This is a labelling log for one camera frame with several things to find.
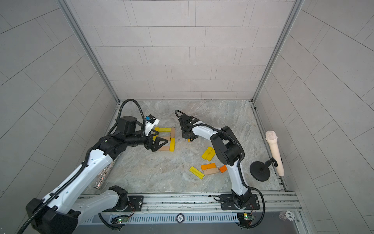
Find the yellow block pair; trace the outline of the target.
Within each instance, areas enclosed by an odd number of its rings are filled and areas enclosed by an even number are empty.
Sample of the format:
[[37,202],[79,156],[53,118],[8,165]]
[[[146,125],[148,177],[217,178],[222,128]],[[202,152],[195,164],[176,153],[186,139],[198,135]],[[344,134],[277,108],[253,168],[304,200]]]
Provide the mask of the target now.
[[215,155],[216,155],[216,153],[215,153],[214,149],[211,149],[209,154],[206,157],[206,160],[211,161],[214,158]]
[[202,154],[202,159],[206,160],[210,155],[211,151],[213,150],[212,147],[208,147],[207,150]]

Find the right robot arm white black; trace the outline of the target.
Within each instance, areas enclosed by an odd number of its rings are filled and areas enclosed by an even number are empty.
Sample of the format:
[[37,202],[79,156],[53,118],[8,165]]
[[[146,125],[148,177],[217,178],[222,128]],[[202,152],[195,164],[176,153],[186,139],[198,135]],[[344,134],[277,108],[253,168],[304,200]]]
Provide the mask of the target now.
[[244,179],[241,162],[245,153],[232,130],[227,126],[223,128],[212,127],[179,110],[175,110],[175,114],[180,123],[183,138],[193,141],[198,137],[202,137],[211,141],[217,158],[227,167],[235,205],[239,209],[248,207],[259,210],[258,197],[252,194],[252,191],[254,190],[258,193],[260,191],[247,185]]

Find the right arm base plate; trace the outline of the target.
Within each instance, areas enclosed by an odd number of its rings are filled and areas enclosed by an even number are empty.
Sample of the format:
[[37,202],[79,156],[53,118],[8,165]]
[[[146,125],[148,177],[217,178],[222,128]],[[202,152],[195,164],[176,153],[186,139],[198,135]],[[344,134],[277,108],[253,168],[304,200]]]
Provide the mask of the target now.
[[233,210],[260,210],[260,200],[257,195],[238,197],[233,194],[222,194],[215,196],[214,199],[221,205],[223,211]]

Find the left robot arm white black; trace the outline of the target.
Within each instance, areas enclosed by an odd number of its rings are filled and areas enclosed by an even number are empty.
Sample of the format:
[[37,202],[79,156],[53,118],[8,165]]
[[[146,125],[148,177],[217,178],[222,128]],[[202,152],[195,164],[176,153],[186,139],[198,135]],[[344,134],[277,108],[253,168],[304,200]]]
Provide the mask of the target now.
[[159,119],[149,115],[139,122],[124,116],[116,120],[109,134],[91,147],[84,161],[52,192],[42,199],[32,199],[26,206],[28,219],[20,227],[22,234],[31,225],[40,234],[71,234],[88,218],[108,209],[124,211],[129,207],[128,192],[112,186],[103,194],[88,199],[85,204],[77,199],[105,167],[109,166],[127,147],[143,145],[158,151],[167,140],[157,136],[154,129]]

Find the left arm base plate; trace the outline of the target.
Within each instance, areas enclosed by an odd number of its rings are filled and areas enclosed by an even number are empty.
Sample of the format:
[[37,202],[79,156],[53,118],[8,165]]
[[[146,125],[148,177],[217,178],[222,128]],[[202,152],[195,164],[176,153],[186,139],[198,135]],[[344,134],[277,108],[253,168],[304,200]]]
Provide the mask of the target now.
[[112,212],[140,212],[143,200],[143,196],[127,196],[126,198],[122,196],[110,210]]

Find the yellow block bottom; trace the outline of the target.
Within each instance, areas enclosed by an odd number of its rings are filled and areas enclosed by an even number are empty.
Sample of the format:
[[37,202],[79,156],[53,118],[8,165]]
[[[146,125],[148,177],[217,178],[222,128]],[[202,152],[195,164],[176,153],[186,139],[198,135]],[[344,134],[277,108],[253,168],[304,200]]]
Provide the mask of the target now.
[[169,146],[169,151],[174,152],[175,150],[175,138],[170,139],[170,146]]

